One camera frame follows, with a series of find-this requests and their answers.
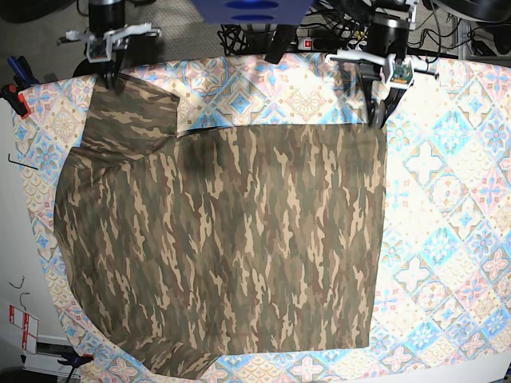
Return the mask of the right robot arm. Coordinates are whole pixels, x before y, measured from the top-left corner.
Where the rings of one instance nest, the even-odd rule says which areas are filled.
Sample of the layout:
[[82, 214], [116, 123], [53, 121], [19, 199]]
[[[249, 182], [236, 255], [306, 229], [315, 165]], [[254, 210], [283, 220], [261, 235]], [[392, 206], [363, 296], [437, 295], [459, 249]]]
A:
[[158, 38], [159, 28], [150, 22], [126, 23], [125, 1], [96, 0], [88, 2], [86, 30], [68, 30], [57, 40], [58, 45], [84, 45], [85, 65], [101, 78], [108, 89], [116, 86], [121, 64], [132, 37]]

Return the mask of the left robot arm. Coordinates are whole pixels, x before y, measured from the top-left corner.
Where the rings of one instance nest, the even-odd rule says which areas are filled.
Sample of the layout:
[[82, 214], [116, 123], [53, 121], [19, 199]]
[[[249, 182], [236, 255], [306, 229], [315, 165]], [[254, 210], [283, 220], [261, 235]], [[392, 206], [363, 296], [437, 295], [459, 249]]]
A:
[[338, 49], [325, 61], [355, 65], [366, 102], [369, 126], [382, 128], [397, 108], [417, 73], [436, 77], [434, 64], [408, 54], [415, 29], [416, 1], [372, 1], [366, 28], [366, 48]]

